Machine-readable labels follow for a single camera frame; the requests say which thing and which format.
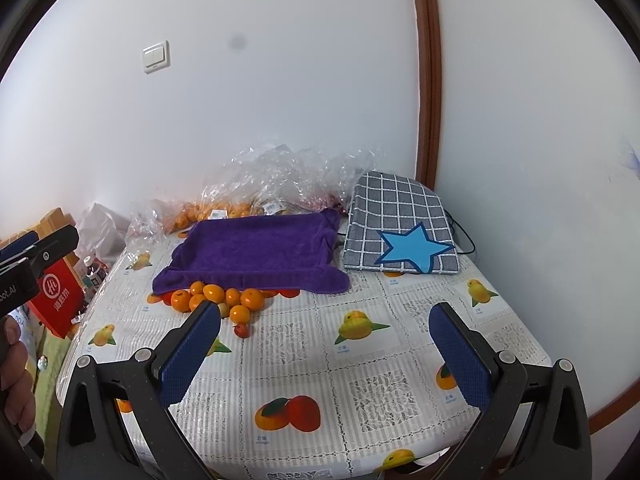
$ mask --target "human hand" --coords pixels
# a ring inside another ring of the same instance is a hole
[[[4,414],[11,424],[18,424],[26,433],[31,429],[36,417],[36,399],[31,392],[33,379],[24,368],[27,364],[27,347],[19,340],[20,326],[7,316],[4,322],[4,336],[9,343],[4,362],[0,363],[0,390],[8,389]]]

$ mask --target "clear plastic bag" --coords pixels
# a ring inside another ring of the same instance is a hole
[[[326,208],[345,213],[356,182],[375,161],[376,155],[366,151],[327,157],[313,149],[293,152],[284,144],[260,155],[250,149],[209,180],[202,193],[202,216],[224,209],[230,218]]]
[[[293,152],[284,144],[266,150],[250,148],[210,171],[199,200],[149,200],[138,205],[127,232],[127,250],[141,254],[167,234],[207,219],[326,208],[345,213],[356,182],[374,169],[375,162],[376,155],[367,151],[328,157],[313,149]]]
[[[80,261],[86,256],[96,256],[111,268],[125,247],[127,221],[94,203],[82,213],[76,228],[79,241],[75,252]]]

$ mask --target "price label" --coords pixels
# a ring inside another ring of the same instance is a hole
[[[214,209],[209,213],[209,220],[222,220],[226,218],[226,209]]]
[[[280,202],[267,202],[262,206],[262,209],[264,209],[264,214],[266,216],[272,216],[277,212],[282,211],[284,208]]]

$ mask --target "red bag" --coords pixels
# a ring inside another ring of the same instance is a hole
[[[40,292],[28,306],[55,336],[64,338],[71,320],[78,314],[84,292],[65,260],[59,260],[44,271],[38,280]]]

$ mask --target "small red fruit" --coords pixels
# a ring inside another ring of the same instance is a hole
[[[286,290],[279,290],[278,292],[281,295],[283,295],[285,298],[295,298],[296,296],[298,296],[300,294],[300,289],[299,288],[288,288]]]
[[[160,294],[160,297],[162,298],[162,301],[164,301],[164,304],[166,306],[171,306],[171,297],[174,294],[175,290],[172,290],[171,292],[166,292],[164,294]]]
[[[320,427],[320,407],[311,397],[299,395],[285,405],[291,425],[300,431],[315,431]]]
[[[235,327],[234,327],[234,333],[242,338],[242,339],[246,339],[249,337],[249,327],[247,325],[245,325],[245,323],[238,323]]]

